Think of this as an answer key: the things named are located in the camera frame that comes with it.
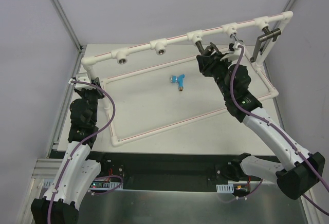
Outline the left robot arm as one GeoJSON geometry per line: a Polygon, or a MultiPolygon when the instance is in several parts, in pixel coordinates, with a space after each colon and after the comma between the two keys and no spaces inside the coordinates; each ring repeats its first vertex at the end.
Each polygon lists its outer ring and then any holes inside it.
{"type": "Polygon", "coordinates": [[[34,199],[31,211],[35,223],[77,223],[81,202],[97,177],[108,173],[103,160],[87,159],[99,130],[98,101],[104,98],[99,79],[75,79],[79,98],[70,104],[68,145],[56,176],[42,198],[34,199]]]}

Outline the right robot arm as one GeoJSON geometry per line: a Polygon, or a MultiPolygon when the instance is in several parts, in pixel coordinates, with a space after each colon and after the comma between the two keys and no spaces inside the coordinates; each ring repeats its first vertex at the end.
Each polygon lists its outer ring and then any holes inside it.
{"type": "Polygon", "coordinates": [[[328,188],[322,177],[325,158],[319,152],[309,152],[273,122],[262,103],[248,90],[251,77],[246,66],[239,62],[231,64],[220,52],[198,55],[196,59],[200,73],[214,79],[228,112],[252,130],[278,159],[275,163],[243,153],[221,169],[225,178],[265,179],[276,183],[290,199],[298,199],[318,182],[328,188]]]}

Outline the dark bronze faucet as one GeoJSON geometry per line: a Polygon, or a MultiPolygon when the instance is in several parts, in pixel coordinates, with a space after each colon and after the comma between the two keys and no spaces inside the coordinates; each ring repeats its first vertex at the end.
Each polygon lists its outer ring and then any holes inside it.
{"type": "Polygon", "coordinates": [[[210,55],[214,54],[215,52],[219,52],[217,46],[212,42],[210,42],[210,44],[206,48],[203,47],[201,41],[197,41],[195,43],[195,46],[197,47],[200,55],[203,55],[203,56],[210,56],[210,55]]]}

